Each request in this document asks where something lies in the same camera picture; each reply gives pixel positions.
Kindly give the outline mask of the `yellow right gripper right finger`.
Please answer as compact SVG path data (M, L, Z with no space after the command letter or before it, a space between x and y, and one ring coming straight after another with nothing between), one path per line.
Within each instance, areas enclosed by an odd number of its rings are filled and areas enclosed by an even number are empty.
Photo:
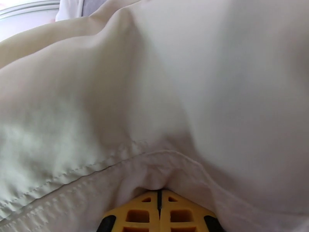
M224 232L216 215L169 190L159 190L161 232Z

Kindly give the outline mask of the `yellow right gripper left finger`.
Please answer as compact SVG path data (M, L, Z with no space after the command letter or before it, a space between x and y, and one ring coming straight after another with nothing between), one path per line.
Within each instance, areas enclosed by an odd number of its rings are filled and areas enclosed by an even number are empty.
M147 191L106 212L98 232L159 232L161 190Z

